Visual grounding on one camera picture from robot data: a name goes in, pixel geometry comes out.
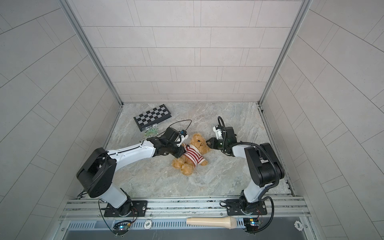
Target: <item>teddy bear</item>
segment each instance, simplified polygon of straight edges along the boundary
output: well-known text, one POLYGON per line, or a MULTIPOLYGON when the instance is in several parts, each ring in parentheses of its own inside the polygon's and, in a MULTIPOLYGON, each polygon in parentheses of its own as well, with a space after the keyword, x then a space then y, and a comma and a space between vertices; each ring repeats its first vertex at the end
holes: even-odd
POLYGON ((173 159, 172 166, 180 169, 182 174, 190 176, 198 164, 201 166, 208 164, 203 155, 209 152, 210 148, 200 133, 195 133, 189 145, 183 144, 183 146, 185 153, 180 158, 173 159))

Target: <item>gray tile wall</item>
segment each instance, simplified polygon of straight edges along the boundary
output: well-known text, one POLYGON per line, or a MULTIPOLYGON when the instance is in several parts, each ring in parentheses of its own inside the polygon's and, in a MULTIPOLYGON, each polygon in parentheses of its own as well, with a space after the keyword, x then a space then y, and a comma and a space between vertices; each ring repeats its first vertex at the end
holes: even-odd
POLYGON ((323 239, 384 238, 383 31, 383 1, 313 0, 263 105, 323 239))
POLYGON ((258 101, 301 5, 68 2, 125 102, 258 101))
POLYGON ((0 238, 42 239, 119 104, 55 0, 0 2, 0 238))

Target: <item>red and white striped sweater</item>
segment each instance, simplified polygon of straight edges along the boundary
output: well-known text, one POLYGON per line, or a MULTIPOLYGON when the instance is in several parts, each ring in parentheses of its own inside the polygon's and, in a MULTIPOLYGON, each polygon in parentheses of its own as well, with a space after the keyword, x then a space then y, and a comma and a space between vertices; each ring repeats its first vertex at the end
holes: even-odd
POLYGON ((197 164, 201 164, 205 158, 200 154, 199 150, 193 145, 184 145, 185 153, 184 155, 189 158, 195 167, 197 164))

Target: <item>black and white checkered pattern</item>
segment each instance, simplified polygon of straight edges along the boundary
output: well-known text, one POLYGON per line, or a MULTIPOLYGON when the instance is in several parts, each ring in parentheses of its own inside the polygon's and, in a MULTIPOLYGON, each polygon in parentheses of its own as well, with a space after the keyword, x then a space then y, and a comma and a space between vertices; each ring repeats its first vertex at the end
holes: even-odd
POLYGON ((144 129, 145 127, 153 125, 155 123, 159 123, 169 117, 170 112, 163 104, 134 117, 134 119, 137 122, 138 127, 142 131, 142 129, 144 129))

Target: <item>teddy bear head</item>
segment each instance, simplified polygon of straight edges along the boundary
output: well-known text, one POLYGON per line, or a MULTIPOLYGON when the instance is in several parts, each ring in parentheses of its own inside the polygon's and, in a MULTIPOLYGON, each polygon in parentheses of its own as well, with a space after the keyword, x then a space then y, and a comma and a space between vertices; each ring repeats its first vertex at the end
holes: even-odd
POLYGON ((189 145, 195 146, 199 150, 201 155, 206 154, 210 150, 210 148, 207 145, 207 142, 205 141, 205 138, 200 133, 195 133, 192 136, 192 139, 189 142, 189 145))

